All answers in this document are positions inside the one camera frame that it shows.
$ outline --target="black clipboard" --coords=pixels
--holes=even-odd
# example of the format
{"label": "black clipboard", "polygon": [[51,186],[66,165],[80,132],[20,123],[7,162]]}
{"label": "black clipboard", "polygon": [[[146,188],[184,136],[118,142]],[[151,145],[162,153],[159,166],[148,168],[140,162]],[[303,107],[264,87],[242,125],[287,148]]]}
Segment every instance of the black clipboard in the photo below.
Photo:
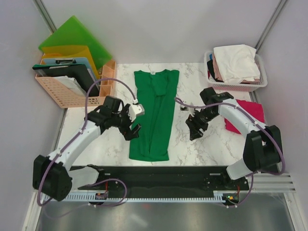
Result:
{"label": "black clipboard", "polygon": [[[46,77],[67,76],[69,78],[75,78],[81,88],[86,92],[88,92],[90,86],[94,83],[87,67],[84,64],[46,66],[41,69],[36,69],[35,71],[41,76]],[[89,96],[96,97],[99,96],[99,94],[100,92],[95,85]]]}

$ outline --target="green garment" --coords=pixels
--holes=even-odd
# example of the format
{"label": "green garment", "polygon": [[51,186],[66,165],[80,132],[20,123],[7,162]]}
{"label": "green garment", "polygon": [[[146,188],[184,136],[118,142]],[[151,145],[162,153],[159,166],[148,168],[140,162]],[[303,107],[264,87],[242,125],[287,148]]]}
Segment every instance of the green garment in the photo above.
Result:
{"label": "green garment", "polygon": [[139,103],[145,114],[133,126],[141,125],[139,138],[130,141],[129,158],[143,161],[169,160],[168,144],[174,114],[179,71],[164,70],[154,75],[135,71]]}

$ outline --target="white marble surface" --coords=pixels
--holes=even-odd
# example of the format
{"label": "white marble surface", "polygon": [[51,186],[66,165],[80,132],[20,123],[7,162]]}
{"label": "white marble surface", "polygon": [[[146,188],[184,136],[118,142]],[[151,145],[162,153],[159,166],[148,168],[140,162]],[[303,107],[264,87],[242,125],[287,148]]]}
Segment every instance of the white marble surface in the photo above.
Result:
{"label": "white marble surface", "polygon": [[[119,64],[117,78],[128,84],[134,92],[134,71],[159,72],[164,69],[180,71],[177,96],[184,102],[203,105],[199,93],[208,87],[203,63],[185,64]],[[250,101],[248,92],[232,91],[236,99]],[[129,91],[116,84],[116,97],[131,103]],[[128,158],[129,141],[125,141],[117,128],[111,128],[94,140],[77,158],[74,165],[94,164],[100,166],[216,166],[230,165],[243,155],[244,138],[225,129],[221,116],[209,123],[202,138],[189,140],[189,129],[185,124],[189,112],[180,111],[176,103],[168,153],[169,161],[144,162]],[[59,145],[69,139],[83,122],[84,108],[67,111]]]}

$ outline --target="pink cloth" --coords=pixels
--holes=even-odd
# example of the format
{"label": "pink cloth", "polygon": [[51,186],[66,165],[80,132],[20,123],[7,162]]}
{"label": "pink cloth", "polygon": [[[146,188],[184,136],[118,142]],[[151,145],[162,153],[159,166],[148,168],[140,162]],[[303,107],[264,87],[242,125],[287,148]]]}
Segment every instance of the pink cloth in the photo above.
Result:
{"label": "pink cloth", "polygon": [[[254,103],[254,102],[248,102],[245,100],[236,100],[236,101],[243,109],[245,109],[254,118],[256,118],[257,120],[263,123],[265,122],[264,112],[263,112],[263,108],[261,104]],[[227,119],[225,119],[225,123],[226,123],[226,130],[240,134],[238,129],[236,129],[235,126],[233,126],[232,123],[230,123]]]}

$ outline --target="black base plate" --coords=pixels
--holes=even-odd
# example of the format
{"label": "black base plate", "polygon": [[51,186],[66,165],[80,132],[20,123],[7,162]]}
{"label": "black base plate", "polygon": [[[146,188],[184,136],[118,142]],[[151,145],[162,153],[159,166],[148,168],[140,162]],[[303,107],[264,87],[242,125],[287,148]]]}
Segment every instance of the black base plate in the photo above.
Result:
{"label": "black base plate", "polygon": [[[72,167],[71,170],[84,166]],[[104,167],[97,182],[109,178],[122,180],[127,188],[127,198],[200,198],[213,197],[213,191],[248,190],[245,178],[224,183],[220,175],[226,166],[214,167]],[[80,190],[105,190],[105,184]],[[108,182],[109,198],[121,198],[123,186]]]}

